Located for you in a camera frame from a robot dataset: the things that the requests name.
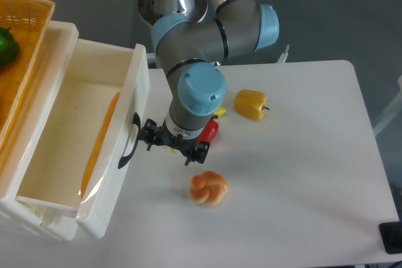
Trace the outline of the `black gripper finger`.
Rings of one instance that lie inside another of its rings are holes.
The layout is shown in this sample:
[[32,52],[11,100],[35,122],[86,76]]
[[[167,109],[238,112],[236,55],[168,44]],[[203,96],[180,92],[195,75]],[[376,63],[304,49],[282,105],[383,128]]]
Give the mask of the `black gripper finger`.
[[147,151],[150,151],[153,146],[163,146],[162,127],[157,126],[154,120],[147,119],[139,132],[138,140],[147,145]]
[[208,155],[210,143],[208,141],[194,142],[183,152],[185,156],[185,166],[188,166],[191,162],[204,164]]

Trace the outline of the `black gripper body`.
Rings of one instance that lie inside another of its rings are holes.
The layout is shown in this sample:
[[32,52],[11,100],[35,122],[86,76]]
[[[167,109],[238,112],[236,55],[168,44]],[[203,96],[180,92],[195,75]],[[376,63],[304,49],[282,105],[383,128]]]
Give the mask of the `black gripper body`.
[[161,126],[158,137],[162,141],[162,145],[180,151],[183,155],[189,155],[194,149],[197,138],[201,134],[201,130],[182,131],[171,130],[166,122]]

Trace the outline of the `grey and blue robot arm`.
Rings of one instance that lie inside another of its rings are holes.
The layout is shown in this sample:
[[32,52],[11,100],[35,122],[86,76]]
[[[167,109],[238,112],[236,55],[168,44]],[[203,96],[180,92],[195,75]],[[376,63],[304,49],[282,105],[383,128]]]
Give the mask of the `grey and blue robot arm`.
[[156,64],[172,101],[161,126],[141,123],[136,139],[180,151],[188,163],[203,163],[210,144],[201,140],[221,105],[226,81],[217,62],[274,44],[280,34],[275,10],[256,0],[146,0]]

